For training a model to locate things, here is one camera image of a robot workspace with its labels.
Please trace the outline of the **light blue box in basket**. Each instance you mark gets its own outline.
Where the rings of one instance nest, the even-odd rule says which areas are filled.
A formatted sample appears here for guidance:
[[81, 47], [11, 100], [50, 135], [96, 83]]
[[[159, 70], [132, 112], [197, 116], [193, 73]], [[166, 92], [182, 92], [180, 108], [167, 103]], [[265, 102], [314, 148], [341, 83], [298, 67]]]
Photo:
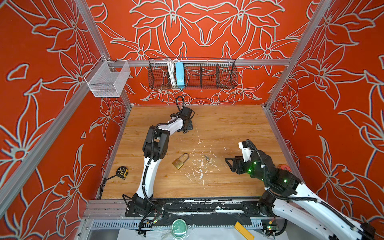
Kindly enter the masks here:
[[177, 87], [183, 89], [185, 87], [185, 73], [184, 73], [184, 63], [176, 62], [176, 83]]

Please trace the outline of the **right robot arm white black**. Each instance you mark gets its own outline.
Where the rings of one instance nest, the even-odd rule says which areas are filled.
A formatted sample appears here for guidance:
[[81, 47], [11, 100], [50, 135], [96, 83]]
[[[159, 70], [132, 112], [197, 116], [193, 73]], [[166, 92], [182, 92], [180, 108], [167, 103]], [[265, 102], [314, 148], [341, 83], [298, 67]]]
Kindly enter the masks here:
[[233, 173], [261, 180], [265, 191], [258, 202], [263, 216], [277, 216], [320, 240], [373, 240], [376, 230], [358, 223], [313, 193], [288, 170], [277, 168], [272, 158], [251, 140], [239, 143], [241, 156], [226, 158]]

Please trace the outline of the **red round object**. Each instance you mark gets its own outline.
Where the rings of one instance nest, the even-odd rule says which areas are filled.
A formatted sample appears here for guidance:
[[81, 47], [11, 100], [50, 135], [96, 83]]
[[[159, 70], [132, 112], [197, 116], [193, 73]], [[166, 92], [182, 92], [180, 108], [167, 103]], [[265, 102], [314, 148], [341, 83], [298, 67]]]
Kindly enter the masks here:
[[292, 172], [292, 169], [288, 165], [286, 165], [286, 164], [279, 164], [278, 168], [281, 169], [281, 170]]

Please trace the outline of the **large brass padlock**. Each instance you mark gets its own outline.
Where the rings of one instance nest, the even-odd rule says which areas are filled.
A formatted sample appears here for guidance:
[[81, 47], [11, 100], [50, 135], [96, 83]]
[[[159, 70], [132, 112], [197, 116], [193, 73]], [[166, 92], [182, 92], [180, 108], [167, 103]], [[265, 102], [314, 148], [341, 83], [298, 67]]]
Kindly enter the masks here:
[[180, 157], [178, 157], [177, 159], [175, 159], [173, 162], [172, 162], [172, 165], [177, 169], [179, 170], [180, 168], [182, 168], [184, 166], [184, 164], [190, 159], [190, 155], [188, 153], [184, 153], [182, 154]]

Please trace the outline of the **yellow black tape measure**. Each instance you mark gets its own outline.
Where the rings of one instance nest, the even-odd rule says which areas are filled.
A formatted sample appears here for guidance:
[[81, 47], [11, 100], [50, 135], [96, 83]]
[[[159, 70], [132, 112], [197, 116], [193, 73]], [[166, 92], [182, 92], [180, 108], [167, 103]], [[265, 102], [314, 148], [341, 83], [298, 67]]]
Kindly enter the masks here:
[[121, 167], [119, 167], [119, 168], [116, 170], [116, 176], [119, 177], [119, 178], [121, 178], [121, 179], [123, 179], [123, 180], [126, 179], [128, 173], [129, 173], [129, 170], [128, 170], [128, 168], [125, 167], [125, 166], [121, 166]]

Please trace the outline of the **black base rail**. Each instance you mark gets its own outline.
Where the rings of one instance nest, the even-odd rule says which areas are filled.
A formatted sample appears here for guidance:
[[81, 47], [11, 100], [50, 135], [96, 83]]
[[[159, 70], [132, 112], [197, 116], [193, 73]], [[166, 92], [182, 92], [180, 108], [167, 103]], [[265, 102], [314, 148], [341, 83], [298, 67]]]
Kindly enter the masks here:
[[169, 226], [176, 219], [183, 219], [190, 226], [233, 227], [239, 222], [246, 227], [263, 228], [278, 226], [283, 220], [272, 213], [263, 214], [258, 197], [228, 198], [162, 198], [149, 203], [126, 201], [125, 217], [143, 217], [154, 227]]

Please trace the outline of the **green tape roll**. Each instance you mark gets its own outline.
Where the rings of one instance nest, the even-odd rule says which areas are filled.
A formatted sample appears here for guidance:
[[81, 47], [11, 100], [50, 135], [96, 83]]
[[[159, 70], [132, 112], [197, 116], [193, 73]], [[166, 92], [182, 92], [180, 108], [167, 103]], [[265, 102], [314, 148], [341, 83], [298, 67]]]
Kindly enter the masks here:
[[188, 225], [183, 219], [176, 219], [172, 223], [172, 234], [175, 239], [182, 239], [186, 236]]

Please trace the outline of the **clear plastic bin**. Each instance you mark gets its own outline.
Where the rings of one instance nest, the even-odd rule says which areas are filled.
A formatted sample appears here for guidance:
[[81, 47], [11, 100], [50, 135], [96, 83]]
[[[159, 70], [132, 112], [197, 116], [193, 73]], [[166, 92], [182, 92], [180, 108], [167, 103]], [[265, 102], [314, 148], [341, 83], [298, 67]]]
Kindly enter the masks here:
[[118, 61], [115, 66], [113, 61], [102, 57], [85, 76], [85, 82], [97, 98], [118, 98], [130, 75], [131, 69], [127, 61]]

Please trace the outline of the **yellow flat block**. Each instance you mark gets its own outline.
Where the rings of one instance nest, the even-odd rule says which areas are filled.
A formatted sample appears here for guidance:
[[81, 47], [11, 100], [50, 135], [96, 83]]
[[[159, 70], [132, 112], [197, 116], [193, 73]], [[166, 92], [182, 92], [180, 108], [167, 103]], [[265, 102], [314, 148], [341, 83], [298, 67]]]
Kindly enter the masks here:
[[236, 222], [235, 229], [246, 239], [246, 240], [254, 240], [255, 236], [252, 235], [243, 225], [239, 222]]

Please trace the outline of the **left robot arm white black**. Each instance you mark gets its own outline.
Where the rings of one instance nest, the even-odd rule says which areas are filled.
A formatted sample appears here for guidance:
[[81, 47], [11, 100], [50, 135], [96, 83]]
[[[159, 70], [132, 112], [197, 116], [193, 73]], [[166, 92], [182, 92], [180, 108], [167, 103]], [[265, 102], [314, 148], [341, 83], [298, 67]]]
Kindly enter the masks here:
[[183, 96], [176, 97], [175, 102], [178, 112], [171, 114], [168, 122], [150, 126], [143, 144], [144, 170], [141, 182], [132, 200], [127, 203], [127, 210], [132, 210], [141, 216], [150, 213], [153, 208], [164, 205], [160, 201], [153, 201], [153, 195], [157, 171], [168, 152], [170, 137], [174, 133], [186, 134], [193, 130], [192, 119], [195, 112], [186, 107]]

